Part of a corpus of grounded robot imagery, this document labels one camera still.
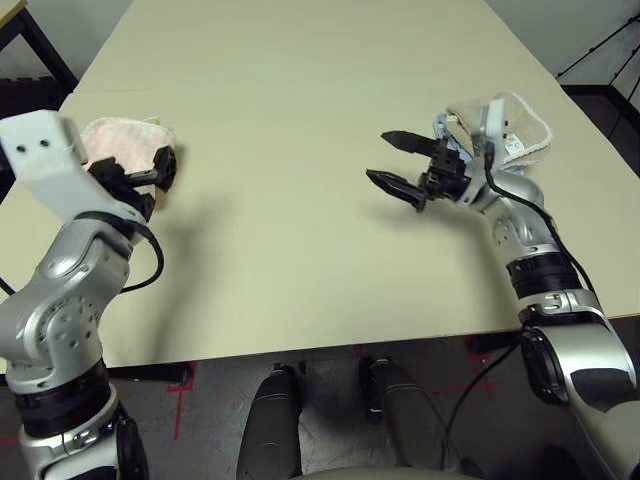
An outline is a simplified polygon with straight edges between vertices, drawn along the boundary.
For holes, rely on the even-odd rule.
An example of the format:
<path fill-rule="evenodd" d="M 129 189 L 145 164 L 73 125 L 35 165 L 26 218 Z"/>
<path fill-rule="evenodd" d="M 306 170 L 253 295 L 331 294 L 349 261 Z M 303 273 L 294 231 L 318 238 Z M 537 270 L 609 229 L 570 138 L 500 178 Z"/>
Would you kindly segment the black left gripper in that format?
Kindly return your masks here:
<path fill-rule="evenodd" d="M 126 174 L 114 157 L 93 162 L 88 169 L 98 183 L 116 200 L 126 203 L 149 220 L 155 207 L 155 199 L 150 193 L 139 193 L 138 187 L 153 185 L 161 191 L 169 191 L 176 173 L 177 162 L 171 146 L 156 150 L 153 167 L 149 170 Z"/>

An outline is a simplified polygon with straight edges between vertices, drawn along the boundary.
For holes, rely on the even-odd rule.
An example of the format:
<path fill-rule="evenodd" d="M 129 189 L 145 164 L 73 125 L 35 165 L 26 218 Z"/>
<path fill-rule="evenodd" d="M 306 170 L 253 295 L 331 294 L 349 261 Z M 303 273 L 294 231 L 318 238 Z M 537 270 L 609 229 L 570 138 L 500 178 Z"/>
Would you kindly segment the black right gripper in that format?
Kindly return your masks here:
<path fill-rule="evenodd" d="M 381 138 L 398 150 L 430 158 L 427 170 L 420 176 L 422 189 L 391 172 L 367 169 L 366 176 L 385 193 L 422 212 L 427 200 L 458 201 L 467 190 L 470 178 L 465 175 L 466 163 L 458 151 L 448 147 L 446 139 L 433 140 L 398 130 L 384 132 Z"/>

